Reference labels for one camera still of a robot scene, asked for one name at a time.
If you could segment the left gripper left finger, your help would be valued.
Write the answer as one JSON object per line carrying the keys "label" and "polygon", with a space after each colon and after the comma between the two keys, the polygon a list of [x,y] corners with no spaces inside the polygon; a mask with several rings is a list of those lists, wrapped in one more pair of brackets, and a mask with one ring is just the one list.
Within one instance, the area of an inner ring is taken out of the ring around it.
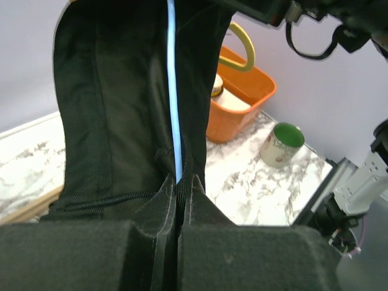
{"label": "left gripper left finger", "polygon": [[161,188],[133,216],[141,253],[138,270],[145,278],[143,290],[176,290],[177,237],[175,181],[169,175]]}

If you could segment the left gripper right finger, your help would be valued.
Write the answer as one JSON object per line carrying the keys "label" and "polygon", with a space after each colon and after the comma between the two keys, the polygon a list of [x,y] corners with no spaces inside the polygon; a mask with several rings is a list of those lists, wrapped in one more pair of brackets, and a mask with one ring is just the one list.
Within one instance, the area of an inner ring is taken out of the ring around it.
{"label": "left gripper right finger", "polygon": [[186,193],[178,239],[178,290],[227,290],[234,260],[228,231],[232,223],[204,193],[197,176]]}

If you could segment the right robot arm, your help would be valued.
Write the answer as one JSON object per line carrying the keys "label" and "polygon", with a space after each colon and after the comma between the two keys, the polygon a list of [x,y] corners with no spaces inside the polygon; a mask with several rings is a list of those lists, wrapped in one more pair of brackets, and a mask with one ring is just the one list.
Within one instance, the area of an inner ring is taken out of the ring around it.
{"label": "right robot arm", "polygon": [[[387,56],[387,1],[221,1],[221,4],[272,27],[285,22],[288,46],[304,59],[322,61],[338,45],[353,53],[367,41],[372,41]],[[327,15],[341,21],[330,45],[319,55],[302,53],[293,44],[292,26],[302,15],[317,22]],[[340,236],[364,224],[370,205],[387,190],[387,122],[382,122],[373,135],[375,139],[364,164],[327,196],[314,195],[295,221],[319,231],[342,256],[352,257],[360,252],[363,239],[343,241]],[[261,159],[278,167],[290,161],[303,139],[299,128],[278,123],[259,151]]]}

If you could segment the light blue wire hanger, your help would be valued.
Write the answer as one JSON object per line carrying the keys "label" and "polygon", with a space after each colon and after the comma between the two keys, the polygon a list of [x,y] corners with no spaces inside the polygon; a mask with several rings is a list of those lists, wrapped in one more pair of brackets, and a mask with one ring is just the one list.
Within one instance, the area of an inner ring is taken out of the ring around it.
{"label": "light blue wire hanger", "polygon": [[182,145],[178,112],[178,92],[176,83],[175,45],[176,45],[175,2],[167,0],[167,85],[169,90],[170,123],[172,128],[173,152],[175,159],[175,178],[178,184],[182,179]]}

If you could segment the black pleated skirt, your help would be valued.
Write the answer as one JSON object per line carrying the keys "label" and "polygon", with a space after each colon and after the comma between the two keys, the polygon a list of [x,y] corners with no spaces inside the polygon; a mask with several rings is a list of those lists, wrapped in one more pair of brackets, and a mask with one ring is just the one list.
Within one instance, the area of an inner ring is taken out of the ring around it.
{"label": "black pleated skirt", "polygon": [[[210,93],[233,13],[176,1],[176,81],[187,181],[205,179]],[[64,187],[44,221],[123,218],[175,175],[165,1],[75,1],[55,33]]]}

